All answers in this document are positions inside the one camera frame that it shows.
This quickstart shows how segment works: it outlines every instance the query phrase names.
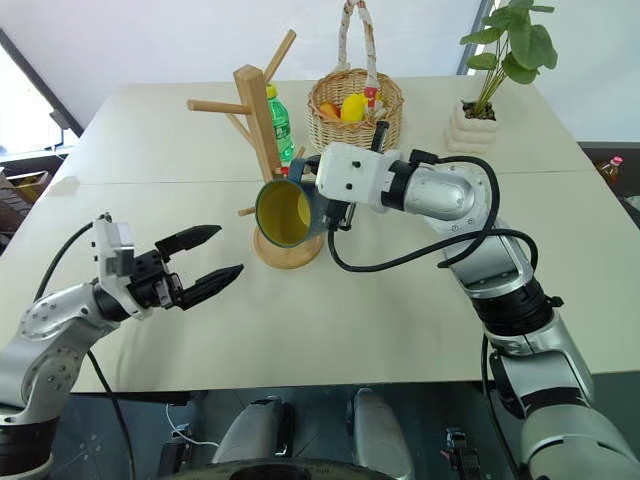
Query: fabric basket handle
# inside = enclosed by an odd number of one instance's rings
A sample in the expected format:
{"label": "fabric basket handle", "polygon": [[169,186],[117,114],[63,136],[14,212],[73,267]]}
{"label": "fabric basket handle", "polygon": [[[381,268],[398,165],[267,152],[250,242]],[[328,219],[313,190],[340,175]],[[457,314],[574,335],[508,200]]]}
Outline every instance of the fabric basket handle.
{"label": "fabric basket handle", "polygon": [[365,88],[380,88],[378,83],[378,71],[376,69],[376,45],[373,41],[373,22],[367,10],[364,0],[346,0],[342,9],[342,20],[340,21],[340,33],[338,35],[338,65],[334,72],[349,70],[351,67],[347,63],[347,31],[351,21],[351,14],[355,7],[358,7],[358,16],[364,24],[364,41],[367,49],[367,81]]}

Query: plastic bottle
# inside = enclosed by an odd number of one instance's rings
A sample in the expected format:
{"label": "plastic bottle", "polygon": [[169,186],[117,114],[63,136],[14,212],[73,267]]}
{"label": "plastic bottle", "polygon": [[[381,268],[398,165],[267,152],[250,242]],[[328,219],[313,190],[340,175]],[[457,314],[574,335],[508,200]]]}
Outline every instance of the plastic bottle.
{"label": "plastic bottle", "polygon": [[620,173],[620,165],[622,164],[622,157],[613,157],[611,160],[605,160],[596,164],[596,170],[602,175],[602,178],[613,187],[618,181],[618,174]]}
{"label": "plastic bottle", "polygon": [[278,100],[278,90],[271,83],[267,85],[267,98],[269,100],[271,118],[273,119],[273,129],[276,133],[280,161],[283,167],[288,167],[291,160],[293,160],[293,141],[291,140],[289,112],[287,112],[282,102]]}

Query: brown bottle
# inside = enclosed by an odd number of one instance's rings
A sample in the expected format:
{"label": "brown bottle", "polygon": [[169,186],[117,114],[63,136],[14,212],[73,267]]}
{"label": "brown bottle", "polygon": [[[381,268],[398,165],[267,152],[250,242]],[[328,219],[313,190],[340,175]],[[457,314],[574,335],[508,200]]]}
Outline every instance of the brown bottle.
{"label": "brown bottle", "polygon": [[620,165],[622,164],[622,157],[613,157],[611,160],[604,160],[596,164],[596,170],[602,175],[607,184],[613,187],[618,181],[618,174],[620,173]]}

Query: green leaf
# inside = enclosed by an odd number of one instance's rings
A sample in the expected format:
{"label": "green leaf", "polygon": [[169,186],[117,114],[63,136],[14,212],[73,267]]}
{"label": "green leaf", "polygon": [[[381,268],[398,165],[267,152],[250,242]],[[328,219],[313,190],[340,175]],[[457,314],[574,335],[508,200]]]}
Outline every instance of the green leaf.
{"label": "green leaf", "polygon": [[511,51],[520,65],[535,70],[544,65],[555,68],[558,54],[553,48],[549,32],[542,25],[530,25],[523,19],[514,17],[509,26]]}
{"label": "green leaf", "polygon": [[502,61],[502,69],[511,80],[523,85],[533,82],[536,75],[540,73],[537,69],[528,70],[524,68],[516,61],[511,52],[504,57],[504,60]]}
{"label": "green leaf", "polygon": [[504,30],[500,30],[496,27],[485,28],[479,32],[474,32],[462,37],[460,39],[460,45],[465,45],[467,43],[480,43],[482,45],[486,45],[487,43],[492,43],[499,39],[503,32]]}
{"label": "green leaf", "polygon": [[495,70],[498,66],[498,57],[493,53],[480,53],[467,59],[467,67],[475,70]]}
{"label": "green leaf", "polygon": [[544,13],[553,13],[555,7],[545,7],[544,5],[533,5],[529,7],[529,10],[532,12],[544,12]]}
{"label": "green leaf", "polygon": [[484,17],[482,22],[489,27],[497,27],[500,30],[509,28],[511,21],[511,11],[508,7],[502,7],[495,10],[490,16]]}

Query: green bottle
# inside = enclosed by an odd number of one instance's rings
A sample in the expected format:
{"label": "green bottle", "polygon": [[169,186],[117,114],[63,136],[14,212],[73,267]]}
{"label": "green bottle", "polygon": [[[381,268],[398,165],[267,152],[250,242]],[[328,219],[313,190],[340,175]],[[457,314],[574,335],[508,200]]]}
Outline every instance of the green bottle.
{"label": "green bottle", "polygon": [[275,85],[267,85],[267,98],[269,99],[269,110],[271,110],[273,129],[276,133],[280,161],[283,167],[288,167],[291,160],[293,160],[293,141],[291,140],[289,112],[287,112],[282,102],[278,100],[278,90]]}

